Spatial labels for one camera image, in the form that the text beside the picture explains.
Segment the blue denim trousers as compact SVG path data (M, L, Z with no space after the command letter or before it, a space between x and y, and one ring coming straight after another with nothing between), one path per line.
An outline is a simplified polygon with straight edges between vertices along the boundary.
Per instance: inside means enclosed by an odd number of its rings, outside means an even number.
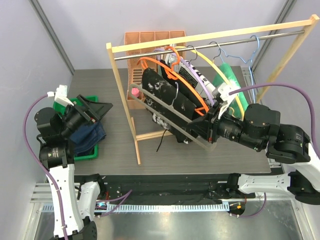
M70 136L74 143L76 157L90 155L94 147L106 137L106 132L101 122L83 125Z

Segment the black white-speckled trousers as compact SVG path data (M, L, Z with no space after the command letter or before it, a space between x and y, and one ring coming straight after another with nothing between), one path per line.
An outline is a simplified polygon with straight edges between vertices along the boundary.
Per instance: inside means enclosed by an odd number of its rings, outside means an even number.
M156 73L151 68L146 68L142 74L142 88L152 95L162 100L164 103L168 105L173 105L174 109L180 112L182 115L192 120L197 117L197 113L195 112L196 105L190 101L187 97L185 97L182 93L177 92L177 86L171 85L167 80L162 78L158 73ZM169 119L171 122L175 123L180 128L186 130L187 122L182 118L165 108L163 105L159 104L154 99L149 96L145 97L144 101L149 107L153 108L161 115ZM192 142L190 138L183 135L180 131L170 125L167 121L163 120L160 116L153 113L152 121L162 128L172 133L178 143L188 144Z

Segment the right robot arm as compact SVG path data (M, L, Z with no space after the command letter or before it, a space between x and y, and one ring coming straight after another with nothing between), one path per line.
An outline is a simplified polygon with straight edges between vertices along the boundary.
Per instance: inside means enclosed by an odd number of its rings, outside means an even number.
M187 124L187 129L209 143L222 137L256 152L266 150L266 157L290 165L294 171L278 175L231 173L225 186L231 198L252 193L278 193L294 196L304 204L320 203L320 159L310 137L292 124L282 124L277 110L253 103L243 120L229 113L217 116L215 109Z

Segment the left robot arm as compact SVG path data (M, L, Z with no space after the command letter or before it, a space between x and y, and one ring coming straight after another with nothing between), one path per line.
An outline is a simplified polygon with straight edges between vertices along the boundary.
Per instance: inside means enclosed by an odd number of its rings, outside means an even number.
M98 173L85 177L80 183L80 194L76 194L71 136L84 125L98 123L113 104L94 102L82 95L77 99L81 104L64 99L64 114L45 107L34 116L40 143L36 160L45 171L52 195L54 240L96 240L96 201L106 195L106 186Z

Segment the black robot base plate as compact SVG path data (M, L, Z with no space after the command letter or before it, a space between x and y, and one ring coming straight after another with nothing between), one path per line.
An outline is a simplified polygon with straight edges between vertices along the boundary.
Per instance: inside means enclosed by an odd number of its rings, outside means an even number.
M131 192L126 205L205 205L222 200L251 200L228 186L228 174L142 174L102 175L105 190L101 199L116 199Z

